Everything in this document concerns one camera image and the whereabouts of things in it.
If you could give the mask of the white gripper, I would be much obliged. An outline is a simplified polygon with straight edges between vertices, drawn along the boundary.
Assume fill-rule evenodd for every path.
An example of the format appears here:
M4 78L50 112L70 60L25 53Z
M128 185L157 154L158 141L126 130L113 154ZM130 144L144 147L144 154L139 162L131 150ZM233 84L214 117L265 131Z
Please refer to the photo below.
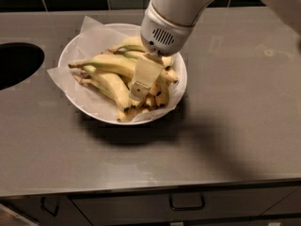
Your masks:
M164 64L157 55L168 57L180 52L192 30L193 26L182 26L169 22L159 14L152 2L149 3L141 24L140 36L142 43L150 53L140 56L135 64L130 88L132 99L143 100L159 77Z

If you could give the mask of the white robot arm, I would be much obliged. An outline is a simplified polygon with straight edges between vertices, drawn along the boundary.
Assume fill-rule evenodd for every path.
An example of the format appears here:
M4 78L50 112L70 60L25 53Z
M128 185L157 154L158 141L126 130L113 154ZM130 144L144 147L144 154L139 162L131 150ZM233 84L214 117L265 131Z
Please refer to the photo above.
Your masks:
M214 0L150 0L140 28L146 48L135 65L130 97L142 100L163 69L163 57L181 51L204 11ZM295 32L301 30L301 0L260 0Z

